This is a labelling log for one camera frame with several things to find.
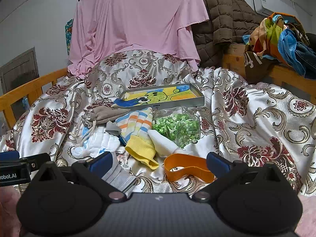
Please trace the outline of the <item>grey cloth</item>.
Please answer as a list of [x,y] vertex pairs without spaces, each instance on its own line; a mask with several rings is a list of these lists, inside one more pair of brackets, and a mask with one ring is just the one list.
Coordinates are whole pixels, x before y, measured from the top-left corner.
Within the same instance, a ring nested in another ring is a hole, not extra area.
[[102,177],[102,180],[129,197],[134,189],[134,184],[137,178],[132,176],[128,170],[119,165],[117,156],[114,152],[110,153],[110,158],[113,161],[112,166],[109,170],[107,170],[105,175]]

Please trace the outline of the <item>orange elastic band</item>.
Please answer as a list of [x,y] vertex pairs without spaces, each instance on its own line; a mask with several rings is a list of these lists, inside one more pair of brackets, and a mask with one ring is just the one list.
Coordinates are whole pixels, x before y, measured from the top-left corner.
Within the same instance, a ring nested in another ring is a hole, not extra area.
[[165,173],[169,181],[177,181],[192,175],[205,183],[214,181],[214,174],[208,169],[206,159],[187,154],[175,153],[164,160]]

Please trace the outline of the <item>white blue baby sock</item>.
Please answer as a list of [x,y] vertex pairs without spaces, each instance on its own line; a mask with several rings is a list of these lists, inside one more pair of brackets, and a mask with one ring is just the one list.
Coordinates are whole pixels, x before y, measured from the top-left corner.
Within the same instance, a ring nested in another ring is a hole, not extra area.
[[119,138],[106,132],[104,126],[98,126],[83,144],[79,144],[72,150],[72,155],[76,159],[84,157],[96,158],[107,151],[115,152],[119,147]]

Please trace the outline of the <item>beige drawstring pouch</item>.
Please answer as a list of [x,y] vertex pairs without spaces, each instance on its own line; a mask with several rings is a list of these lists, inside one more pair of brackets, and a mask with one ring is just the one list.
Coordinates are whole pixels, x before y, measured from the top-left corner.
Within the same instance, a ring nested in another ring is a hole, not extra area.
[[[114,121],[119,117],[128,114],[131,110],[125,108],[109,108],[107,106],[98,106],[85,112],[79,120],[77,126],[74,128],[70,135],[74,139],[83,140],[88,138],[96,129],[97,125],[105,124],[109,121]],[[88,131],[82,136],[79,136],[81,126],[88,128]]]

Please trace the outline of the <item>striped yellow cuff sock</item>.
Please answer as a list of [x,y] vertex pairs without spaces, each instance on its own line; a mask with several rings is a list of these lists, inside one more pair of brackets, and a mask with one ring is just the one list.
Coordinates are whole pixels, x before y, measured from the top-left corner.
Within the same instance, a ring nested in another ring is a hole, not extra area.
[[152,129],[153,110],[145,108],[129,112],[115,120],[121,136],[126,142],[125,150],[137,161],[156,170],[159,163],[155,161],[156,150],[148,131]]

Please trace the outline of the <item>floral satin bedspread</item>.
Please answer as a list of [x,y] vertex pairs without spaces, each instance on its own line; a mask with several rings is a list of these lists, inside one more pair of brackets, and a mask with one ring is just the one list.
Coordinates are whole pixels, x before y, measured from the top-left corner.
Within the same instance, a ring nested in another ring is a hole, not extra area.
[[46,152],[58,166],[89,159],[78,151],[89,140],[81,121],[86,112],[111,106],[126,90],[167,84],[193,84],[205,98],[190,109],[200,138],[188,152],[206,157],[214,151],[249,166],[273,162],[297,193],[315,195],[315,105],[279,86],[250,85],[227,69],[193,73],[175,57],[147,50],[112,54],[82,80],[59,80],[1,136],[1,151]]

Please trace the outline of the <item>metal tray with cartoon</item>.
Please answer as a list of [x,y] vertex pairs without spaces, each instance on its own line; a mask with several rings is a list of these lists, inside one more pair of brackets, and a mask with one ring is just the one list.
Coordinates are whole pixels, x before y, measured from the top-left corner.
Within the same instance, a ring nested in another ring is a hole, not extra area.
[[205,105],[205,97],[193,84],[153,86],[126,90],[115,99],[112,108],[132,111],[151,107],[154,110]]

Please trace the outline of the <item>colourful clothes pile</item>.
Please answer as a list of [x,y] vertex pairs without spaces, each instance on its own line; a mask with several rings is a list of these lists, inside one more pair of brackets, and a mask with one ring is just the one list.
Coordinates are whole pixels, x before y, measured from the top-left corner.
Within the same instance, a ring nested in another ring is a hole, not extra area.
[[243,41],[245,52],[258,61],[256,66],[274,60],[315,80],[315,34],[307,33],[295,16],[274,12],[250,35],[243,36]]

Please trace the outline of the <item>brown quilted jacket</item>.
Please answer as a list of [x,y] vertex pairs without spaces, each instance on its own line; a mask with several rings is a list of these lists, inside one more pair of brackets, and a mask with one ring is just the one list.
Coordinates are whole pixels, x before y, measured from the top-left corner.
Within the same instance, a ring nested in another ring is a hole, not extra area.
[[191,26],[200,57],[199,67],[220,65],[224,52],[232,43],[243,43],[261,23],[245,0],[203,0],[209,20]]

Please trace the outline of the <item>pink hanging sheet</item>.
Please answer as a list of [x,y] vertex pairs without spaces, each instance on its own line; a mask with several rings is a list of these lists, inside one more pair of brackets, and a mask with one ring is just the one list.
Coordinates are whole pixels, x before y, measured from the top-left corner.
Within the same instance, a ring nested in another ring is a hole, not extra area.
[[203,0],[78,0],[68,70],[83,78],[110,54],[151,50],[196,71],[200,57],[191,26],[208,19]]

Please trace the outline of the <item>wooden bed rail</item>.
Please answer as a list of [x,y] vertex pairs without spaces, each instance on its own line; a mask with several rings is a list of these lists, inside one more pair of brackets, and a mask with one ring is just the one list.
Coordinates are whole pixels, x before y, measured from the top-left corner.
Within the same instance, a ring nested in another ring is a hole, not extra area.
[[67,75],[67,73],[67,68],[51,72],[2,95],[0,100],[0,110],[4,113],[4,118],[8,124],[9,129],[11,129],[17,121],[11,108],[12,104],[26,96],[29,105],[32,105],[34,101],[43,94],[43,86],[49,83],[52,85],[56,84],[57,80]]

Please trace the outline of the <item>grey wall panel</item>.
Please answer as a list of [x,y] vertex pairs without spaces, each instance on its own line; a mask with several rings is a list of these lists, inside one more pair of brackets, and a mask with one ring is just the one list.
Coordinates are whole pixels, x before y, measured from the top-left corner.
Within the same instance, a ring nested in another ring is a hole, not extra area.
[[1,66],[3,94],[39,77],[35,48],[31,48]]

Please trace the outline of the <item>wooden side frame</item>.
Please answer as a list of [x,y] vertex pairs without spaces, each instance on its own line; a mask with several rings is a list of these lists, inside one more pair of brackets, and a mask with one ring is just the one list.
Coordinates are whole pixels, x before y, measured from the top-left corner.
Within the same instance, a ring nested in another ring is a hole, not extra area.
[[221,66],[238,73],[249,84],[258,82],[275,84],[315,104],[314,80],[305,79],[293,68],[277,64],[274,60],[256,66],[258,61],[254,59],[254,55],[245,52],[245,48],[244,44],[229,45],[226,53],[223,54]]

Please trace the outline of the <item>colourful left wall poster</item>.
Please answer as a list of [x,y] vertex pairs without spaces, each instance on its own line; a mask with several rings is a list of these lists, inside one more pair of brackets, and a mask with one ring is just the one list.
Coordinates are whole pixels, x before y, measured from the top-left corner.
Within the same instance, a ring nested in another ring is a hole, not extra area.
[[66,48],[67,48],[68,55],[69,55],[69,52],[70,52],[72,27],[73,27],[73,19],[69,20],[65,24],[65,39],[66,39]]

